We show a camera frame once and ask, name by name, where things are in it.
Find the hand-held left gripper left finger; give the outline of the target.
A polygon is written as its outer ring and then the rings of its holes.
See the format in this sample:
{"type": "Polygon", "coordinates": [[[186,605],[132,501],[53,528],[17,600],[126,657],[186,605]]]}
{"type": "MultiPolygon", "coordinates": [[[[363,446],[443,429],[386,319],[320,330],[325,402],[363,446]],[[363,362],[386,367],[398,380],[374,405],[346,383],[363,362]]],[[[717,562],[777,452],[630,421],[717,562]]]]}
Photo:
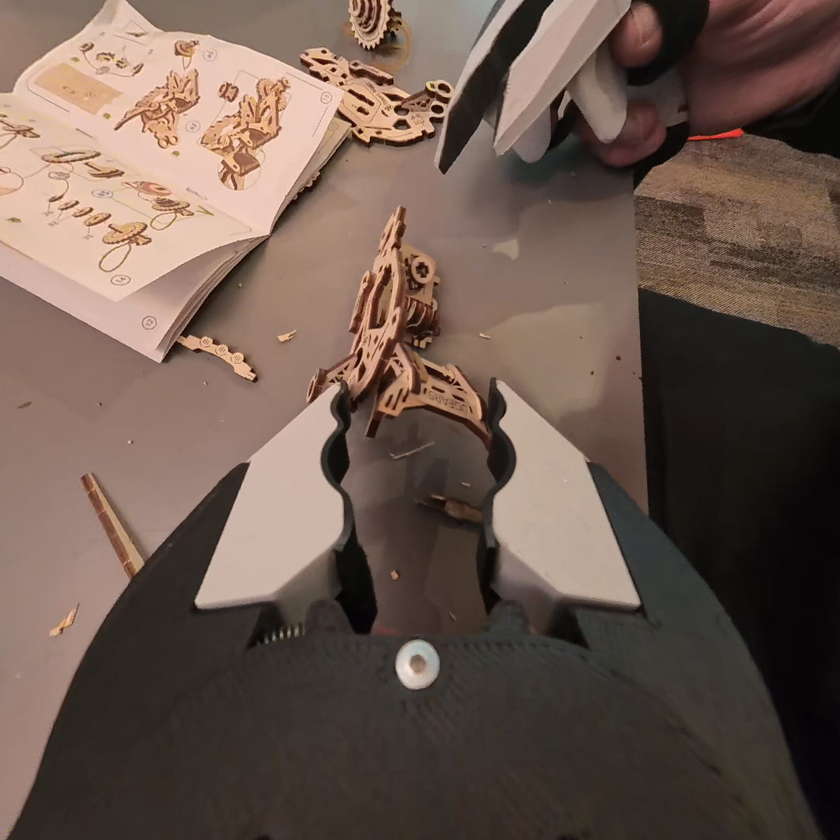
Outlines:
{"type": "Polygon", "coordinates": [[[329,386],[248,460],[195,607],[307,611],[358,589],[345,436],[348,386],[329,386]]]}

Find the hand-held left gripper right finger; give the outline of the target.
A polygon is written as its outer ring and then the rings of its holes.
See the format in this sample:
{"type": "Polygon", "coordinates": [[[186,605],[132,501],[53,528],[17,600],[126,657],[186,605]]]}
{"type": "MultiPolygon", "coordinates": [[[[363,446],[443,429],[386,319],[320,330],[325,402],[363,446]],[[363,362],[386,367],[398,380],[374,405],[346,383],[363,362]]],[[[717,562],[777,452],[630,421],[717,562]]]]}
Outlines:
{"type": "Polygon", "coordinates": [[[642,601],[582,452],[509,385],[490,381],[482,503],[482,596],[526,614],[582,606],[620,613],[642,601]]]}

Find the wooden buggy model chassis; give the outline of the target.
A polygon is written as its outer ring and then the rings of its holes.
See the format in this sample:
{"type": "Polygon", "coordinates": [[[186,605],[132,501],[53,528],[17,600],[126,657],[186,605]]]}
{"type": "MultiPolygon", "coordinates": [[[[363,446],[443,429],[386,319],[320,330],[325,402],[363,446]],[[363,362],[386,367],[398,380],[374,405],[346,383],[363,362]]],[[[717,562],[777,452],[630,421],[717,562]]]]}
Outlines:
{"type": "Polygon", "coordinates": [[[407,411],[435,413],[467,428],[487,448],[490,430],[482,396],[455,364],[437,363],[421,354],[440,334],[436,288],[411,291],[404,258],[406,208],[389,216],[373,266],[360,281],[349,331],[350,353],[311,378],[307,401],[332,385],[346,384],[352,408],[372,400],[365,436],[374,438],[386,419],[407,411]]]}

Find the stacked wooden gear wheel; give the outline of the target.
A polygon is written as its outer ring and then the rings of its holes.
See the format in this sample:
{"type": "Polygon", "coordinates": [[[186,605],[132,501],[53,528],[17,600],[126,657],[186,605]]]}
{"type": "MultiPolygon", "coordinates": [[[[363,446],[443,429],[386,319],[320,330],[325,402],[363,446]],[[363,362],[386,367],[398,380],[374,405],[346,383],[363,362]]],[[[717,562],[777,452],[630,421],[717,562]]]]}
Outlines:
{"type": "Polygon", "coordinates": [[[365,50],[378,49],[402,26],[393,1],[349,1],[352,34],[365,50]]]}

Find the flat wooden side panel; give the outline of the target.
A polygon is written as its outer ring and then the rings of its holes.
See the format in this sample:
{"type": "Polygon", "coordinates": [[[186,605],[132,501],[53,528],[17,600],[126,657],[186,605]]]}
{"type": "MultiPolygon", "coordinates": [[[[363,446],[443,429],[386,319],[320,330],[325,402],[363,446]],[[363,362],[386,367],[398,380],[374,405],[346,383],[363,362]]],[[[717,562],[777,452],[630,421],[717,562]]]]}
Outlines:
{"type": "Polygon", "coordinates": [[[323,47],[307,49],[300,62],[312,76],[341,90],[339,115],[365,145],[406,146],[433,137],[455,94],[446,80],[429,80],[422,90],[409,94],[388,72],[323,47]]]}

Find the tapered wooden wedge stick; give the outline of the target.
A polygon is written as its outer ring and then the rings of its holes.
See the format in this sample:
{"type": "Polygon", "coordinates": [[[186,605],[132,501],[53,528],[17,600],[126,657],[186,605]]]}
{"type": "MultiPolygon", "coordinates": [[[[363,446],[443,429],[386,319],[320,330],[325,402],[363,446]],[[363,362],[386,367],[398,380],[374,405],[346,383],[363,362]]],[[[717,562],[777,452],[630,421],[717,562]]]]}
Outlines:
{"type": "Polygon", "coordinates": [[[134,545],[132,537],[123,526],[95,476],[92,473],[86,473],[80,477],[80,483],[123,571],[129,580],[131,580],[143,568],[143,557],[134,545]]]}

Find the wavy wooden strip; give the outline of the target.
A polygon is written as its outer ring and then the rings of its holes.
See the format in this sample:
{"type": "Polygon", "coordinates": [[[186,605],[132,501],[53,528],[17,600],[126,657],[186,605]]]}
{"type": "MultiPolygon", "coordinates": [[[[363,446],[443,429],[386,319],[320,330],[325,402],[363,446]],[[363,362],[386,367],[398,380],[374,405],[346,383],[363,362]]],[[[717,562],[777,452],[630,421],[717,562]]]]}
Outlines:
{"type": "Polygon", "coordinates": [[[199,338],[191,334],[179,335],[176,342],[186,350],[194,353],[205,353],[218,358],[228,364],[236,375],[249,382],[256,382],[258,379],[256,371],[247,362],[245,356],[239,351],[231,350],[224,343],[217,343],[207,336],[199,338]]]}

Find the white instruction booklet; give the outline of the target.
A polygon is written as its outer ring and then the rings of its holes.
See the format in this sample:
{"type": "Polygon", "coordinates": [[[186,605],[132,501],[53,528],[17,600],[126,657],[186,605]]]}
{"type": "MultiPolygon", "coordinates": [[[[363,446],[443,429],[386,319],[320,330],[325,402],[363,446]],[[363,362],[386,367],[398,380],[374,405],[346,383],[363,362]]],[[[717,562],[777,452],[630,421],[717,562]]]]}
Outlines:
{"type": "Polygon", "coordinates": [[[162,361],[319,169],[340,100],[106,2],[2,94],[2,278],[162,361]]]}

